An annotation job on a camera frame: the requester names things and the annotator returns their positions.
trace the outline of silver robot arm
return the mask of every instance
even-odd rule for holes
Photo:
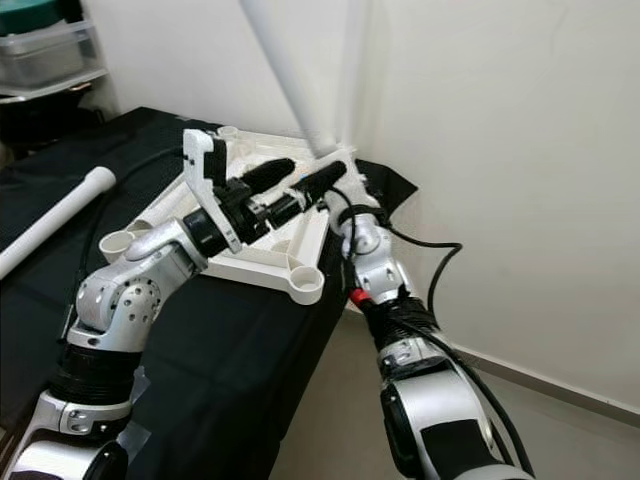
[[[134,370],[169,296],[204,270],[208,258],[226,248],[238,251],[266,234],[268,225],[279,228],[313,207],[346,171],[332,162],[261,205],[251,197],[291,173],[291,160],[214,183],[206,171],[215,169],[205,170],[205,160],[226,165],[222,140],[186,130],[184,154],[185,179],[201,208],[152,229],[82,282],[62,359],[3,480],[124,478],[128,456],[117,438],[131,417]]]
[[[385,428],[398,470],[419,479],[532,479],[494,458],[491,424],[467,375],[420,334],[447,345],[433,314],[412,294],[405,269],[391,254],[391,232],[378,221],[378,204],[363,195],[362,184],[358,190],[359,180],[348,167],[336,184],[346,187],[341,192],[351,205],[340,192],[325,198],[352,268],[351,299],[365,314],[378,349]]]

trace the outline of gray floor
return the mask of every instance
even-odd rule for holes
[[[518,427],[541,480],[640,478],[640,430],[483,375]],[[375,350],[345,315],[282,444],[271,480],[395,480],[378,404]]]

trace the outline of black tablecloth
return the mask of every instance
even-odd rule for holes
[[[95,165],[121,176],[182,129],[217,125],[139,108],[70,137],[0,174],[0,248],[5,248]],[[389,211],[415,187],[359,162]],[[98,236],[122,228],[182,169],[166,156],[120,187]],[[0,424],[10,428],[51,373],[64,303],[94,202],[1,284]],[[90,269],[104,264],[96,249]],[[152,329],[142,365],[151,385],[133,419],[151,432],[128,478],[266,478],[279,441],[346,301],[337,238],[319,267],[326,283],[313,306],[260,287],[197,277],[176,292]]]

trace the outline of baseboard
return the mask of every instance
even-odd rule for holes
[[[343,316],[365,321],[362,313],[353,310],[345,310]],[[459,345],[453,346],[470,366],[478,370],[482,370],[483,372],[495,375],[496,377],[570,405],[584,408],[590,412],[640,428],[640,410],[631,405],[626,405],[587,390],[564,384],[555,379],[545,377]]]

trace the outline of black fabric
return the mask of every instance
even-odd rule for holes
[[[0,174],[0,248],[93,166],[122,176],[145,157],[180,145],[184,128],[216,127],[139,108],[17,162]],[[415,190],[386,167],[359,165],[365,173],[373,168],[379,190],[391,192],[391,208]],[[181,169],[181,158],[166,157],[132,177],[107,208],[97,238],[128,224]],[[4,428],[15,424],[21,407],[55,366],[55,338],[95,203],[2,281]],[[339,241],[329,233],[319,262],[326,278],[323,297],[309,307],[283,292],[203,276],[169,299],[142,357],[151,386],[136,403],[133,419],[151,437],[128,478],[268,477],[279,441],[344,308],[340,262]],[[104,264],[94,248],[89,269]]]
[[[420,432],[433,467],[442,480],[498,462],[482,438],[475,420],[441,423]]]

